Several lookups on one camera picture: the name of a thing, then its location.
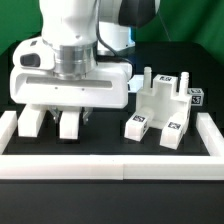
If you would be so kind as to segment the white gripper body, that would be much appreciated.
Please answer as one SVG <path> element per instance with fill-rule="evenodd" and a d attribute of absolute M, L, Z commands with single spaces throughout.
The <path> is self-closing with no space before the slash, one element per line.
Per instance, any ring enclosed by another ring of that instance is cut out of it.
<path fill-rule="evenodd" d="M 128 62 L 100 61 L 89 72 L 63 77 L 54 72 L 50 47 L 41 39 L 28 39 L 13 54 L 10 95 L 18 104 L 56 107 L 123 108 L 128 103 Z"/>

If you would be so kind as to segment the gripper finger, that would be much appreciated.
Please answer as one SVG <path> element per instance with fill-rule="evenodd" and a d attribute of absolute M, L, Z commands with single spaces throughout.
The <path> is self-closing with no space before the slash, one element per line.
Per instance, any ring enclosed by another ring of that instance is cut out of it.
<path fill-rule="evenodd" d="M 93 112 L 93 108 L 92 107 L 84 107 L 83 108 L 83 112 L 82 112 L 82 121 L 83 124 L 86 125 L 89 121 L 89 117 Z"/>
<path fill-rule="evenodd" d="M 50 106 L 48 108 L 48 110 L 51 113 L 51 115 L 53 116 L 54 121 L 56 123 L 58 123 L 59 120 L 60 120 L 61 111 L 57 107 L 55 107 L 55 106 Z"/>

